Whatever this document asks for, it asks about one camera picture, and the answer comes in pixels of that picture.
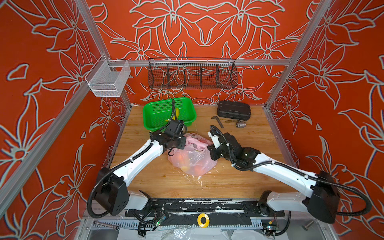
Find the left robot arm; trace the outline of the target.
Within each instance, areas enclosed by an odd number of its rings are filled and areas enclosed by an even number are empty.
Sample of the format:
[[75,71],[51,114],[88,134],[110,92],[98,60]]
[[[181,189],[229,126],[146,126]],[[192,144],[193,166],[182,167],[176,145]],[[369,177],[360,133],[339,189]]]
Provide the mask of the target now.
[[116,216],[124,210],[142,211],[150,197],[143,192],[130,192],[128,186],[152,160],[164,152],[183,150],[187,127],[176,114],[176,101],[172,101],[171,116],[167,124],[150,133],[149,140],[123,163],[108,169],[102,168],[87,201],[90,217],[100,219],[108,214]]

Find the pink plastic bag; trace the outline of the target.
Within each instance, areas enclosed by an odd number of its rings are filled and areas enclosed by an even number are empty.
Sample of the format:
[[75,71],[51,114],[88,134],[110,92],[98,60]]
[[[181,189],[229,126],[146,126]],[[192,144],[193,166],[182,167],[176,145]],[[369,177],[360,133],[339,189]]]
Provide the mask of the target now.
[[168,160],[186,174],[203,176],[217,165],[217,162],[211,159],[208,149],[213,143],[196,133],[186,133],[185,137],[185,148],[173,149],[173,155],[168,156]]

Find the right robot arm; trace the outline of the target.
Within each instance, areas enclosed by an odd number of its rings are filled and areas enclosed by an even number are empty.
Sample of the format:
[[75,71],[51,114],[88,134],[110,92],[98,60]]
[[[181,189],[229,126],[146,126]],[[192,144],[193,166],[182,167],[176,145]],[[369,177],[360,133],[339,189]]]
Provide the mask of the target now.
[[[294,193],[282,194],[264,191],[259,205],[266,215],[272,211],[304,212],[319,221],[333,224],[337,216],[362,216],[372,209],[371,200],[361,191],[335,183],[333,177],[324,171],[315,174],[300,170],[272,159],[254,148],[242,147],[233,135],[222,133],[214,125],[210,126],[208,135],[213,142],[208,146],[212,160],[224,158],[238,171],[264,174],[295,189]],[[361,198],[365,207],[356,212],[340,212],[340,190]]]

